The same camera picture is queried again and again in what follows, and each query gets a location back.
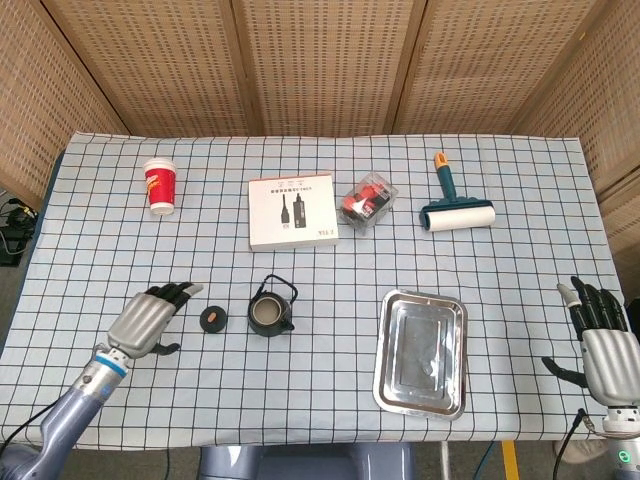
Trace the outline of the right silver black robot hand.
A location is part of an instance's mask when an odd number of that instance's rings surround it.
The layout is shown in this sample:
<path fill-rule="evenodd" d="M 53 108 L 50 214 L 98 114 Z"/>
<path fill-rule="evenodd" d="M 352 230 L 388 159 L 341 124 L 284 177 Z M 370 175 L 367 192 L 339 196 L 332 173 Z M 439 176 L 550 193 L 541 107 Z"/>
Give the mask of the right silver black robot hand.
<path fill-rule="evenodd" d="M 568 370 L 545 356 L 542 363 L 555 377 L 587 389 L 608 408 L 639 405 L 639 341 L 629 330 L 619 301 L 607 289 L 597 289 L 577 276 L 570 287 L 559 283 L 580 344 L 583 370 Z"/>

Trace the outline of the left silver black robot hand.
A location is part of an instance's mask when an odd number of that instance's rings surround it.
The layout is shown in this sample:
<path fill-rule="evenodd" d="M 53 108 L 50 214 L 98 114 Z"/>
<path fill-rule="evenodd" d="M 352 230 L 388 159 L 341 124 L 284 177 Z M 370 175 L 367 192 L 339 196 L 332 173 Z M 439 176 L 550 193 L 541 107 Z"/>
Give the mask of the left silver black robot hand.
<path fill-rule="evenodd" d="M 109 346 L 131 359 L 177 352 L 178 343 L 162 345 L 160 337 L 174 315 L 202 289 L 202 285 L 191 282 L 168 283 L 136 294 L 109 329 Z"/>

